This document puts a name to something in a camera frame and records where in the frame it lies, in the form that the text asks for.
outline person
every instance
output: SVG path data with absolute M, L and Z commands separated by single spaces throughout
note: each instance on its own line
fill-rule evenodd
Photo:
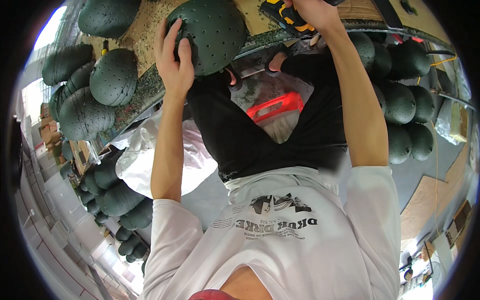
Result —
M 382 110 L 337 8 L 293 2 L 331 54 L 277 53 L 268 64 L 314 87 L 283 144 L 230 100 L 232 70 L 194 80 L 186 39 L 175 61 L 180 19 L 168 34 L 166 20 L 159 25 L 154 49 L 166 91 L 143 299 L 397 298 L 400 214 Z M 230 204 L 205 233 L 180 203 L 185 99 L 230 190 Z M 329 170 L 347 146 L 353 168 L 342 206 Z

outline cardboard box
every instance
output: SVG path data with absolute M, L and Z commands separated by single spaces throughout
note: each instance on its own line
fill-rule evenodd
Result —
M 51 136 L 50 136 L 50 128 L 45 127 L 40 131 L 40 136 L 42 137 L 43 142 L 46 144 L 50 143 Z
M 44 128 L 45 126 L 47 126 L 48 124 L 50 124 L 50 122 L 52 122 L 54 119 L 52 118 L 52 116 L 48 116 L 47 118 L 43 118 L 41 123 L 40 123 L 40 128 Z
M 40 132 L 40 136 L 42 137 L 43 142 L 45 145 L 47 144 L 55 144 L 58 140 L 60 140 L 60 132 L 54 131 L 51 132 L 49 127 L 45 127 Z
M 48 126 L 50 127 L 50 132 L 57 131 L 57 122 L 55 122 L 55 120 L 50 121 L 50 123 L 48 123 Z

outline concrete floor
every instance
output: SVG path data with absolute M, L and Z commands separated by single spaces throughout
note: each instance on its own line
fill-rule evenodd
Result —
M 245 65 L 251 63 L 249 68 L 255 68 L 253 65 L 261 66 L 276 49 L 266 49 L 255 53 L 255 56 L 245 58 L 245 61 L 236 61 L 236 65 Z M 414 85 L 416 80 L 403 81 L 403 84 Z M 429 87 L 428 78 L 422 78 L 420 85 Z M 301 94 L 304 102 L 308 100 L 313 88 L 301 80 L 280 74 L 278 77 L 270 77 L 265 72 L 252 75 L 243 79 L 243 87 L 240 91 L 232 93 L 232 101 L 235 102 L 244 111 L 252 105 L 263 103 L 289 91 L 297 91 Z M 435 101 L 435 123 L 438 111 L 443 103 L 441 97 L 433 94 Z M 434 132 L 431 124 L 426 126 Z M 436 133 L 438 142 L 438 178 L 445 179 L 445 174 L 460 153 L 463 144 L 453 145 L 446 139 Z M 399 196 L 399 206 L 401 210 L 405 208 L 412 197 L 417 185 L 423 175 L 430 177 L 436 176 L 436 149 L 432 155 L 425 161 L 417 161 L 409 158 L 406 162 L 399 165 L 390 165 L 393 171 L 393 178 L 397 186 Z M 198 188 L 182 197 L 183 205 L 196 214 L 202 221 L 202 226 L 207 229 L 209 224 L 216 218 L 218 213 L 228 204 L 228 191 L 224 187 L 217 172 L 208 177 Z M 345 184 L 340 184 L 339 195 L 342 203 L 346 201 Z

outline printed graphic on shirt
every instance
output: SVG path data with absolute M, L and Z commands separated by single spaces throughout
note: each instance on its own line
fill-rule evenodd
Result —
M 224 220 L 214 220 L 212 224 L 210 224 L 211 228 L 227 228 L 232 225 L 232 218 L 224 219 Z
M 305 218 L 297 222 L 287 222 L 280 219 L 277 220 L 261 220 L 259 224 L 249 220 L 236 220 L 235 227 L 244 229 L 243 233 L 247 240 L 257 240 L 266 235 L 286 238 L 289 236 L 295 237 L 299 240 L 304 240 L 298 234 L 298 229 L 303 229 L 307 226 L 315 226 L 318 224 L 315 218 Z
M 243 210 L 244 207 L 245 207 L 244 205 L 232 207 L 232 215 L 239 214 Z
M 279 211 L 288 207 L 295 207 L 295 212 L 311 212 L 312 209 L 302 203 L 299 197 L 292 197 L 290 193 L 285 196 L 266 195 L 255 198 L 250 203 L 250 207 L 259 214 L 267 215 L 270 212 L 270 205 L 273 200 L 274 211 Z

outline green perforated dome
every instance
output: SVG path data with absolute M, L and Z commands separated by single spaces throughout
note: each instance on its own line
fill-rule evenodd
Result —
M 388 161 L 401 164 L 410 155 L 412 143 L 408 132 L 401 126 L 387 124 L 388 130 Z
M 80 185 L 79 185 L 79 186 L 80 186 L 80 189 L 81 189 L 82 191 L 84 191 L 84 192 L 87 192 L 87 191 L 88 191 L 87 185 L 85 184 L 85 181 L 80 182 Z
M 123 240 L 128 240 L 130 235 L 132 235 L 132 231 L 121 226 L 119 230 L 117 230 L 117 233 L 115 233 L 115 238 L 119 241 L 123 241 Z
M 372 40 L 363 32 L 349 32 L 348 37 L 357 49 L 363 67 L 370 70 L 375 58 L 375 47 Z
M 247 27 L 231 1 L 187 1 L 170 13 L 167 30 L 177 18 L 183 22 L 176 49 L 182 38 L 190 41 L 196 76 L 207 76 L 225 68 L 240 53 L 245 42 Z
M 136 235 L 130 235 L 128 240 L 125 240 L 121 243 L 119 247 L 119 254 L 130 255 L 139 243 L 140 239 Z
M 102 163 L 95 169 L 95 181 L 102 189 L 108 189 L 119 181 L 115 173 L 115 164 L 120 156 L 113 156 L 110 159 L 102 159 Z
M 85 185 L 87 186 L 88 191 L 95 196 L 101 195 L 105 192 L 105 190 L 99 187 L 96 183 L 94 171 L 88 171 L 85 175 Z
M 73 175 L 73 169 L 72 165 L 70 164 L 70 161 L 67 161 L 60 167 L 60 175 L 62 176 L 63 179 L 68 178 L 69 175 Z
M 135 247 L 132 255 L 137 259 L 141 259 L 145 255 L 145 253 L 147 253 L 147 246 L 140 243 Z
M 66 138 L 80 141 L 89 134 L 107 130 L 115 121 L 115 109 L 98 103 L 84 87 L 63 103 L 59 122 Z
M 386 102 L 385 120 L 395 124 L 407 124 L 415 115 L 415 97 L 408 87 L 399 83 L 383 83 L 380 86 Z
M 144 198 L 121 180 L 109 188 L 103 197 L 97 197 L 97 202 L 105 215 L 121 216 L 134 209 Z
M 373 90 L 375 91 L 375 94 L 377 95 L 378 98 L 378 103 L 380 104 L 380 107 L 382 108 L 382 113 L 385 115 L 385 110 L 387 107 L 387 104 L 385 103 L 385 96 L 382 93 L 381 89 L 377 87 L 376 85 L 373 85 Z
M 135 257 L 135 255 L 132 254 L 129 254 L 125 257 L 125 260 L 128 262 L 128 263 L 133 263 L 134 261 L 137 260 L 137 258 Z
M 50 97 L 50 101 L 48 102 L 48 109 L 50 111 L 50 115 L 55 121 L 59 121 L 60 110 L 63 105 L 64 99 L 62 98 L 63 90 L 65 89 L 65 85 L 61 85 L 58 89 L 53 92 L 52 96 Z
M 68 79 L 65 88 L 62 91 L 62 98 L 65 100 L 71 94 L 75 93 L 82 87 L 86 87 L 90 83 L 90 72 L 92 71 L 94 61 L 91 61 L 78 68 Z
M 145 276 L 145 265 L 147 264 L 147 260 L 144 261 L 142 264 L 142 274 Z
M 392 56 L 392 69 L 388 79 L 400 80 L 418 78 L 430 71 L 430 58 L 425 47 L 414 40 L 404 41 L 397 46 L 388 46 Z
M 145 228 L 152 222 L 153 200 L 145 198 L 134 209 L 120 217 L 120 223 L 128 230 Z
M 127 49 L 113 49 L 100 57 L 90 74 L 93 97 L 105 105 L 127 104 L 137 87 L 137 61 Z
M 66 160 L 73 159 L 73 151 L 72 147 L 70 147 L 69 141 L 63 142 L 63 144 L 61 145 L 61 153 Z
M 103 224 L 105 223 L 107 220 L 108 220 L 108 216 L 105 215 L 104 213 L 102 212 L 98 212 L 98 214 L 95 216 L 95 220 L 100 223 L 100 224 Z
M 424 125 L 409 123 L 405 125 L 412 141 L 412 157 L 416 160 L 426 160 L 433 151 L 432 132 Z
M 392 57 L 387 48 L 382 44 L 373 42 L 373 46 L 375 47 L 375 58 L 373 59 L 369 75 L 372 78 L 384 78 L 392 69 Z
M 95 199 L 90 200 L 90 202 L 87 203 L 87 211 L 93 215 L 100 211 Z
M 78 15 L 78 28 L 88 35 L 119 38 L 130 27 L 140 0 L 87 0 Z
M 58 49 L 45 60 L 42 69 L 43 82 L 54 86 L 67 81 L 75 70 L 92 60 L 92 54 L 93 47 L 88 44 Z
M 419 85 L 412 85 L 408 87 L 415 97 L 416 110 L 413 116 L 414 122 L 427 123 L 433 117 L 435 112 L 435 104 L 433 104 L 433 97 L 429 91 Z
M 84 141 L 93 141 L 94 139 L 96 139 L 97 134 L 97 132 L 87 134 L 84 138 Z
M 90 202 L 90 200 L 94 199 L 95 196 L 92 195 L 88 191 L 79 191 L 77 190 L 78 195 L 80 196 L 80 200 L 82 201 L 83 204 L 87 204 Z

